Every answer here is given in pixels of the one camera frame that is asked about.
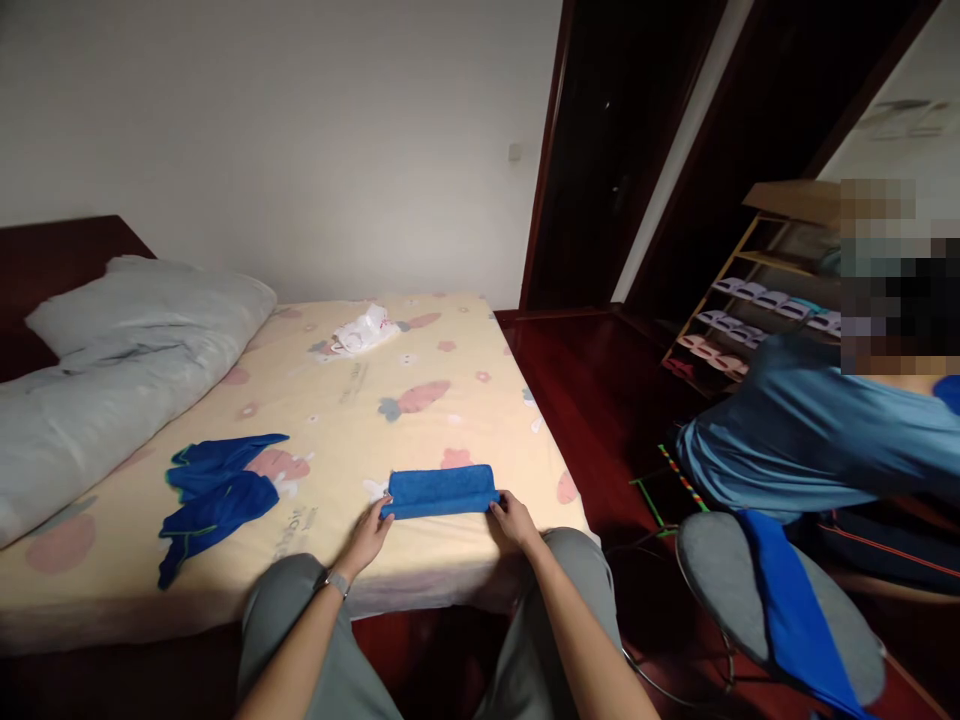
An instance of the wooden headboard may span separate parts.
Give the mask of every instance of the wooden headboard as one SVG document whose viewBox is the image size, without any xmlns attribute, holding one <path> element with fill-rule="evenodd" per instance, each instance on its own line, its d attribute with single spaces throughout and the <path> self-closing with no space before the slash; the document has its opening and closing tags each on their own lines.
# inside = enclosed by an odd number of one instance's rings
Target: wooden headboard
<svg viewBox="0 0 960 720">
<path fill-rule="evenodd" d="M 57 364 L 23 319 L 101 277 L 118 255 L 156 257 L 119 215 L 0 228 L 0 382 Z"/>
</svg>

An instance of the hand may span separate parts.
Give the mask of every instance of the hand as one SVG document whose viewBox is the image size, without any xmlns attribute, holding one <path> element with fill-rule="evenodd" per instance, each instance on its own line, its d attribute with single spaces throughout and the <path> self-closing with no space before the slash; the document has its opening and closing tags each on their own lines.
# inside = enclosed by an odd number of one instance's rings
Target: hand
<svg viewBox="0 0 960 720">
<path fill-rule="evenodd" d="M 333 570 L 343 575 L 347 582 L 352 584 L 357 575 L 380 553 L 383 540 L 393 525 L 393 513 L 380 520 L 380 510 L 391 502 L 393 498 L 389 495 L 377 500 L 357 521 L 347 549 L 333 566 Z"/>
<path fill-rule="evenodd" d="M 535 543 L 542 542 L 527 506 L 517 500 L 509 490 L 500 491 L 500 504 L 490 503 L 490 511 L 500 523 L 503 534 L 524 552 Z"/>
</svg>

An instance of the white plastic bag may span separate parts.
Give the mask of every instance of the white plastic bag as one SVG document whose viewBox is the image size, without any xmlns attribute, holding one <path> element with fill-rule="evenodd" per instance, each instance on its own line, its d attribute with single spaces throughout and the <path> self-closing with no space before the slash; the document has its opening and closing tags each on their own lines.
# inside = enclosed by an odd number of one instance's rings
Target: white plastic bag
<svg viewBox="0 0 960 720">
<path fill-rule="evenodd" d="M 339 355 L 357 355 L 389 340 L 398 332 L 400 328 L 387 317 L 386 309 L 371 305 L 356 320 L 333 331 L 337 342 L 330 349 Z"/>
</svg>

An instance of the knee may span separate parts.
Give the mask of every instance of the knee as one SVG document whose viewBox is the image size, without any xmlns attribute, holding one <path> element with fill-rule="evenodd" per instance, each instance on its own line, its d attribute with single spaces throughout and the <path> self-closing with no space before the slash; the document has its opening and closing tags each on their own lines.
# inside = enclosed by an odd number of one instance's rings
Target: knee
<svg viewBox="0 0 960 720">
<path fill-rule="evenodd" d="M 588 535 L 574 528 L 548 530 L 544 533 L 543 540 L 557 560 L 594 558 L 603 561 L 603 553 L 597 544 Z"/>
<path fill-rule="evenodd" d="M 257 581 L 257 589 L 274 586 L 303 586 L 311 588 L 324 577 L 327 569 L 309 553 L 298 553 L 280 558 Z"/>
</svg>

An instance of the door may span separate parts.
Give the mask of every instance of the door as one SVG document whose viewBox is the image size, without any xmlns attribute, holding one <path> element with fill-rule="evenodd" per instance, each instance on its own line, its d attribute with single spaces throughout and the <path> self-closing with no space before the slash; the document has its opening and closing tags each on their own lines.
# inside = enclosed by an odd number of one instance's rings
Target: door
<svg viewBox="0 0 960 720">
<path fill-rule="evenodd" d="M 521 310 L 610 300 L 725 4 L 576 3 Z"/>
</svg>

